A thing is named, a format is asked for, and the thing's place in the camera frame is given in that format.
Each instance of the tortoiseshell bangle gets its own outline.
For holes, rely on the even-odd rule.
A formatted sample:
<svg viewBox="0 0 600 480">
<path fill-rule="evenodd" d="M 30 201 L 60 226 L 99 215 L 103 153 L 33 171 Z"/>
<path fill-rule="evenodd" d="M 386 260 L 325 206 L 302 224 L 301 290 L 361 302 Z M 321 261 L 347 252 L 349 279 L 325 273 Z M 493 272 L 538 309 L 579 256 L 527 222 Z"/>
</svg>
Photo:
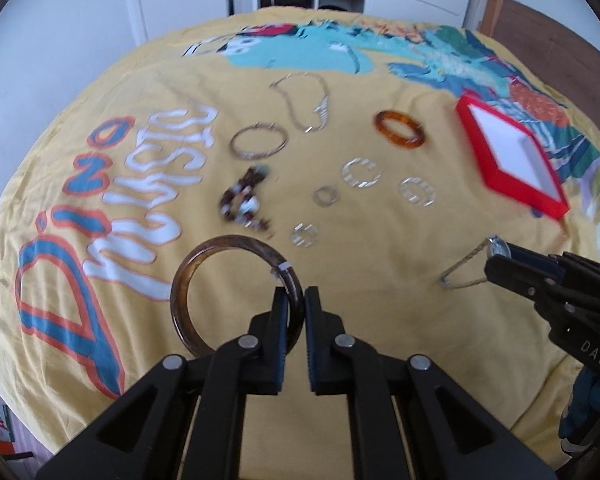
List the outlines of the tortoiseshell bangle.
<svg viewBox="0 0 600 480">
<path fill-rule="evenodd" d="M 394 132 L 385 124 L 385 121 L 388 119 L 398 121 L 399 123 L 410 127 L 410 129 L 415 133 L 415 136 L 405 137 Z M 422 124 L 414 120 L 412 117 L 409 117 L 401 112 L 397 112 L 396 110 L 384 110 L 382 112 L 378 112 L 374 118 L 374 126 L 378 132 L 384 135 L 396 146 L 411 150 L 424 144 L 425 135 Z"/>
<path fill-rule="evenodd" d="M 198 334 L 193 326 L 187 304 L 189 283 L 197 268 L 209 256 L 229 249 L 244 249 L 267 262 L 282 280 L 289 300 L 289 316 L 286 328 L 286 352 L 295 346 L 304 324 L 304 295 L 302 286 L 291 264 L 274 248 L 248 236 L 226 235 L 211 238 L 193 249 L 178 268 L 171 285 L 171 319 L 176 332 L 187 350 L 195 357 L 209 355 L 214 350 Z"/>
</svg>

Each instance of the bed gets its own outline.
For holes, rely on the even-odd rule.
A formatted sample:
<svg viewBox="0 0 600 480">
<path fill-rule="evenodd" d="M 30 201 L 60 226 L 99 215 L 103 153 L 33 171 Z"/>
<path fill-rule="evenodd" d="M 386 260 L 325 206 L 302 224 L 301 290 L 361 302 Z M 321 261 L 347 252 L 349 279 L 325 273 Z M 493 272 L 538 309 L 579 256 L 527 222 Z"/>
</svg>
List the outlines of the bed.
<svg viewBox="0 0 600 480">
<path fill-rule="evenodd" d="M 270 87 L 290 73 L 285 92 Z M 466 92 L 533 131 L 571 207 L 560 222 L 485 187 L 455 111 Z M 385 109 L 417 118 L 424 145 L 403 150 L 380 136 L 373 117 Z M 319 131 L 298 127 L 322 119 Z M 218 211 L 251 164 L 230 139 L 257 122 L 288 133 L 264 160 L 263 233 Z M 354 158 L 376 163 L 378 183 L 343 182 Z M 408 177 L 426 181 L 434 202 L 405 200 L 398 185 Z M 313 200 L 325 185 L 340 194 L 330 207 Z M 292 241 L 301 222 L 317 228 L 311 247 Z M 143 45 L 91 84 L 0 199 L 0 394 L 51 451 L 162 357 L 190 356 L 171 322 L 171 280 L 193 247 L 222 234 L 266 240 L 349 332 L 384 354 L 429 355 L 542 459 L 564 462 L 557 426 L 578 363 L 549 343 L 529 301 L 490 284 L 438 283 L 494 234 L 600 261 L 600 131 L 496 41 L 270 8 Z M 456 278 L 479 277 L 483 263 Z M 214 346 L 245 332 L 275 283 L 255 257 L 218 254 L 190 289 L 198 331 Z M 312 396 L 302 345 L 282 394 L 248 401 L 242 478 L 351 478 L 345 401 Z"/>
</svg>

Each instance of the orange bracelet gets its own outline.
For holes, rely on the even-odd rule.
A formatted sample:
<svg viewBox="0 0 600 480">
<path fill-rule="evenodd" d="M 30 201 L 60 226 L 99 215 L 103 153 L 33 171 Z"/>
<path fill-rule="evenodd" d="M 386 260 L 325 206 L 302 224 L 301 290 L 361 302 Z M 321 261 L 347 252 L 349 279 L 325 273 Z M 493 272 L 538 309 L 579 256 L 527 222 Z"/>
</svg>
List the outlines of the orange bracelet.
<svg viewBox="0 0 600 480">
<path fill-rule="evenodd" d="M 397 134 L 396 132 L 391 130 L 386 124 L 384 124 L 384 122 L 387 119 L 393 119 L 402 124 L 406 124 L 414 131 L 415 136 L 404 137 L 400 134 Z M 376 117 L 374 118 L 374 126 L 376 127 L 376 130 L 378 130 L 396 146 L 400 146 L 402 148 L 407 148 L 410 150 L 422 146 L 424 144 L 425 136 L 422 124 L 401 112 L 397 112 L 395 110 L 383 110 L 382 112 L 378 112 L 376 114 Z"/>
</svg>

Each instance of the cartoon print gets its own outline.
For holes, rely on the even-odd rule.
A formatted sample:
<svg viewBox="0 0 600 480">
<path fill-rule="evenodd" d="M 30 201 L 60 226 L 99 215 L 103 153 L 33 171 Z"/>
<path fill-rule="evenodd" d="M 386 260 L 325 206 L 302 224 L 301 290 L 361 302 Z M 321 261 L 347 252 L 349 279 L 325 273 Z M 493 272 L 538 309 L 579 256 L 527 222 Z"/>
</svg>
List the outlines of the cartoon print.
<svg viewBox="0 0 600 480">
<path fill-rule="evenodd" d="M 179 176 L 165 173 L 151 173 L 143 177 L 117 176 L 113 179 L 113 184 L 118 187 L 126 187 L 131 191 L 138 193 L 155 194 L 157 196 L 142 200 L 128 194 L 117 191 L 106 191 L 102 195 L 102 203 L 114 205 L 135 205 L 144 209 L 153 209 L 160 204 L 170 202 L 178 196 L 178 191 L 174 186 L 190 186 L 202 181 L 199 175 Z"/>
<path fill-rule="evenodd" d="M 138 173 L 144 173 L 157 166 L 166 166 L 179 158 L 181 155 L 187 155 L 190 160 L 183 165 L 183 170 L 199 170 L 205 165 L 206 156 L 199 152 L 196 148 L 190 148 L 188 146 L 176 148 L 164 158 L 155 158 L 154 156 L 154 158 L 147 162 L 139 162 L 136 160 L 136 156 L 140 155 L 142 152 L 161 152 L 162 149 L 162 146 L 159 146 L 158 144 L 152 144 L 150 142 L 140 144 L 140 146 L 126 156 L 125 164 L 128 168 L 131 168 Z"/>
<path fill-rule="evenodd" d="M 101 193 L 109 187 L 109 177 L 104 172 L 113 166 L 107 155 L 82 153 L 75 157 L 74 168 L 80 170 L 64 183 L 62 191 L 68 195 L 91 196 Z"/>
<path fill-rule="evenodd" d="M 38 231 L 38 234 L 46 229 L 46 224 L 46 211 L 41 211 L 38 213 L 38 216 L 36 216 L 36 220 L 34 221 L 34 225 L 36 226 L 36 231 Z"/>
<path fill-rule="evenodd" d="M 87 137 L 87 144 L 93 148 L 110 148 L 111 146 L 115 146 L 119 142 L 122 142 L 135 122 L 136 119 L 133 117 L 110 119 L 91 132 L 91 135 Z"/>
<path fill-rule="evenodd" d="M 135 272 L 120 264 L 119 258 L 110 258 L 108 255 L 108 253 L 118 254 L 130 262 L 149 265 L 154 263 L 157 253 L 144 243 L 161 246 L 177 240 L 182 234 L 180 223 L 166 213 L 149 212 L 144 219 L 157 226 L 145 227 L 135 218 L 113 220 L 111 231 L 105 237 L 96 238 L 88 245 L 90 258 L 82 264 L 84 273 L 91 278 L 121 283 L 146 298 L 168 301 L 171 292 L 170 282 Z"/>
<path fill-rule="evenodd" d="M 22 299 L 22 282 L 27 271 L 40 260 L 55 265 L 68 280 L 80 323 Z M 78 361 L 85 367 L 91 382 L 107 397 L 116 399 L 122 394 L 125 371 L 118 348 L 74 248 L 58 236 L 44 234 L 24 244 L 18 254 L 14 291 L 24 333 L 37 336 Z"/>
<path fill-rule="evenodd" d="M 457 96 L 472 92 L 483 101 L 490 101 L 498 97 L 493 89 L 476 84 L 471 78 L 458 77 L 452 74 L 443 75 L 438 70 L 410 63 L 389 63 L 388 67 L 393 75 L 416 83 L 423 83 L 439 90 L 449 90 Z"/>
<path fill-rule="evenodd" d="M 576 182 L 584 212 L 592 221 L 598 222 L 596 245 L 600 251 L 600 216 L 597 216 L 600 211 L 600 152 L 570 124 L 558 126 L 554 118 L 538 120 L 524 110 L 520 103 L 508 99 L 488 104 L 521 121 L 532 131 L 561 182 L 564 183 L 567 179 Z"/>
<path fill-rule="evenodd" d="M 511 100 L 520 105 L 540 121 L 549 121 L 556 126 L 568 126 L 569 118 L 564 109 L 548 96 L 532 90 L 518 80 L 510 83 Z"/>
<path fill-rule="evenodd" d="M 369 28 L 374 30 L 376 34 L 384 36 L 385 38 L 392 38 L 398 36 L 399 38 L 406 38 L 411 43 L 422 43 L 424 40 L 422 33 L 418 30 L 417 26 L 403 27 L 397 23 L 375 23 L 368 22 L 367 20 L 360 20 L 359 28 Z"/>
<path fill-rule="evenodd" d="M 193 56 L 202 44 L 218 39 L 200 42 L 190 47 L 185 55 Z M 437 37 L 435 30 L 405 31 L 403 36 L 398 36 L 378 34 L 371 28 L 331 20 L 305 25 L 263 25 L 238 32 L 216 52 L 227 56 L 235 66 L 244 68 L 337 70 L 362 74 L 374 68 L 365 50 L 408 60 L 411 66 L 401 67 L 401 74 L 413 74 L 416 78 L 431 80 L 435 85 L 443 83 L 449 76 L 451 86 L 457 86 L 457 78 L 461 78 L 469 80 L 469 86 L 486 86 L 497 96 L 509 95 L 507 80 L 482 67 L 484 61 L 491 60 L 490 51 L 480 51 L 467 44 L 465 50 L 471 52 L 471 56 L 459 56 L 451 45 Z"/>
<path fill-rule="evenodd" d="M 432 31 L 426 31 L 426 37 L 432 46 L 448 50 L 450 53 L 455 53 L 461 57 L 468 59 L 496 57 L 492 50 L 481 48 L 481 43 L 478 45 L 469 41 L 468 36 L 465 36 L 455 27 L 443 26 Z"/>
<path fill-rule="evenodd" d="M 69 205 L 54 206 L 51 209 L 51 221 L 56 227 L 75 229 L 87 238 L 106 236 L 111 231 L 111 222 L 102 211 Z"/>
<path fill-rule="evenodd" d="M 159 128 L 164 128 L 165 130 L 186 130 L 190 126 L 196 126 L 198 124 L 209 124 L 218 116 L 218 110 L 212 108 L 211 106 L 205 106 L 203 104 L 197 103 L 195 104 L 197 110 L 204 114 L 203 117 L 190 117 L 189 119 L 185 119 L 180 123 L 175 123 L 171 121 L 163 121 L 161 119 L 173 119 L 173 118 L 182 118 L 186 117 L 189 113 L 187 108 L 176 108 L 175 110 L 170 110 L 168 112 L 156 112 L 149 117 L 149 123 L 153 126 L 157 126 Z M 173 136 L 167 137 L 167 140 L 179 140 L 180 142 L 202 142 L 205 143 L 205 148 L 211 148 L 214 145 L 214 140 L 211 134 L 208 132 L 210 128 L 204 128 L 202 132 L 195 132 L 188 136 Z M 153 137 L 149 137 L 148 135 L 152 134 L 148 131 L 148 128 L 143 128 L 138 132 L 138 138 L 136 139 L 136 146 L 144 142 L 145 138 L 149 139 L 163 139 L 165 137 L 155 137 L 159 134 L 152 134 Z"/>
</svg>

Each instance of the clear ring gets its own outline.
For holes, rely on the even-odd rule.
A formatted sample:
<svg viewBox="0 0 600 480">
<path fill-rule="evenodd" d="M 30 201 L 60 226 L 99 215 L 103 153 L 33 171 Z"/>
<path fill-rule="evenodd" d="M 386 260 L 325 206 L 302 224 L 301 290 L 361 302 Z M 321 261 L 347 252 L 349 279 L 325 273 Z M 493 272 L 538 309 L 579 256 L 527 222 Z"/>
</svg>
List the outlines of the clear ring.
<svg viewBox="0 0 600 480">
<path fill-rule="evenodd" d="M 297 247 L 311 247 L 318 241 L 318 229 L 313 224 L 298 224 L 291 241 Z"/>
<path fill-rule="evenodd" d="M 418 186 L 423 191 L 423 194 L 420 195 L 414 193 L 410 189 L 410 184 Z M 433 188 L 428 182 L 422 180 L 419 176 L 410 176 L 409 178 L 405 178 L 400 184 L 398 184 L 398 191 L 400 191 L 400 194 L 413 205 L 421 205 L 426 207 L 427 205 L 433 204 L 436 200 L 436 193 L 433 191 Z"/>
<path fill-rule="evenodd" d="M 320 207 L 329 207 L 340 199 L 335 186 L 322 186 L 314 191 L 314 202 Z"/>
<path fill-rule="evenodd" d="M 359 164 L 360 166 L 362 166 L 363 168 L 366 168 L 367 170 L 371 171 L 374 174 L 374 177 L 372 180 L 358 180 L 356 178 L 353 177 L 353 175 L 351 174 L 351 170 L 350 167 L 353 166 L 354 164 Z M 354 158 L 353 160 L 350 160 L 349 162 L 347 162 L 343 167 L 342 167 L 342 179 L 347 183 L 348 186 L 351 187 L 371 187 L 373 186 L 373 184 L 375 184 L 379 179 L 380 179 L 380 170 L 376 170 L 377 166 L 376 164 L 369 160 L 368 158 Z"/>
</svg>

